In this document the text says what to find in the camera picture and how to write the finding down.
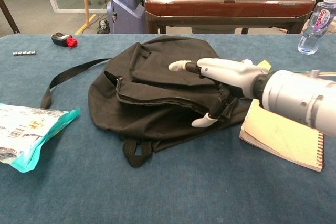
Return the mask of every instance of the robotic hand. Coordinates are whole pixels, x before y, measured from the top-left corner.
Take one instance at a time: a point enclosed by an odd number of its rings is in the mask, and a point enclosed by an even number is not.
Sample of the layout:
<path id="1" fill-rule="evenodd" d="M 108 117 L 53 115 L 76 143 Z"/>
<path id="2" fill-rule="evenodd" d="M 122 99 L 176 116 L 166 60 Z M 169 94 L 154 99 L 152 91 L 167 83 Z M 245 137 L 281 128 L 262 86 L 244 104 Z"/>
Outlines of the robotic hand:
<path id="1" fill-rule="evenodd" d="M 317 70 L 312 70 L 309 77 L 285 70 L 270 73 L 250 60 L 238 62 L 214 58 L 177 61 L 169 65 L 169 70 L 186 70 L 207 77 L 220 88 L 228 88 L 235 97 L 258 99 L 270 112 L 336 136 L 336 82 L 318 78 Z M 212 125 L 218 121 L 225 106 L 220 95 L 214 108 L 192 122 L 192 126 Z"/>

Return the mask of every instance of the blue felt tablecloth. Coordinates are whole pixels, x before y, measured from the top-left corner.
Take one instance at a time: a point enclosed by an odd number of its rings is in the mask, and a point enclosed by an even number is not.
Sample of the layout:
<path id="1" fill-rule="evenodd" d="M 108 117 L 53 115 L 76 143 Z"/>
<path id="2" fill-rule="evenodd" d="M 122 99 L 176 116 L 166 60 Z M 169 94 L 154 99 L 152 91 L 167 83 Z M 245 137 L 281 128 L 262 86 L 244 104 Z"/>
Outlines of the blue felt tablecloth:
<path id="1" fill-rule="evenodd" d="M 51 79 L 80 63 L 113 57 L 159 35 L 82 35 L 77 48 L 49 36 L 0 39 L 0 102 L 39 107 Z M 318 52 L 297 51 L 300 35 L 189 35 L 228 59 L 264 59 L 273 69 L 335 71 L 336 36 Z M 36 50 L 14 57 L 13 51 Z M 34 171 L 0 164 L 0 223 L 335 223 L 336 141 L 325 169 L 303 168 L 239 139 L 240 126 L 211 133 L 131 168 L 114 133 L 94 126 L 88 88 L 103 65 L 53 90 L 53 109 L 80 116 L 46 143 Z"/>

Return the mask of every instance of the spiral notebook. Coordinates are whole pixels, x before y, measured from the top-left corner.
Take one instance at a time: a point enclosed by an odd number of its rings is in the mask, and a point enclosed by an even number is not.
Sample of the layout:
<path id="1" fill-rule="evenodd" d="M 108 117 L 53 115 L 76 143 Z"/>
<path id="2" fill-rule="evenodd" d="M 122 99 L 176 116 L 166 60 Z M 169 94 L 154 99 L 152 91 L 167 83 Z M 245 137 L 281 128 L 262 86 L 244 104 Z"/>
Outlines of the spiral notebook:
<path id="1" fill-rule="evenodd" d="M 271 113 L 253 99 L 239 137 L 295 164 L 321 172 L 324 133 Z"/>

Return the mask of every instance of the water bottle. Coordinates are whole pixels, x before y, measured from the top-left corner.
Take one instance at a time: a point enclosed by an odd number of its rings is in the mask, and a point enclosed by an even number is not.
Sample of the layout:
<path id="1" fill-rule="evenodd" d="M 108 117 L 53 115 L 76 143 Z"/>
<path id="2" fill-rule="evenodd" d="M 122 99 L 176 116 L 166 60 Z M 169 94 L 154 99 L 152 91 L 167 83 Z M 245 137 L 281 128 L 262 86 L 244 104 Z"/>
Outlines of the water bottle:
<path id="1" fill-rule="evenodd" d="M 305 55 L 314 54 L 319 48 L 322 36 L 328 30 L 336 15 L 336 0 L 324 0 L 316 4 L 313 14 L 298 45 L 299 52 Z"/>

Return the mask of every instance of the teal plastic bag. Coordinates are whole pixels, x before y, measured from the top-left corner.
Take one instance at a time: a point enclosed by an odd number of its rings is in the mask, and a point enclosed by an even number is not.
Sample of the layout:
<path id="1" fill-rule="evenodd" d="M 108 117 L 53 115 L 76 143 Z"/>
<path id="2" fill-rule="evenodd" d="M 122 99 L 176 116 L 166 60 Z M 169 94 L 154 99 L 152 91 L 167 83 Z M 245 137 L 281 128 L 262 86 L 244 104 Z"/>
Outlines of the teal plastic bag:
<path id="1" fill-rule="evenodd" d="M 0 103 L 0 162 L 25 173 L 33 170 L 44 143 L 80 113 Z"/>

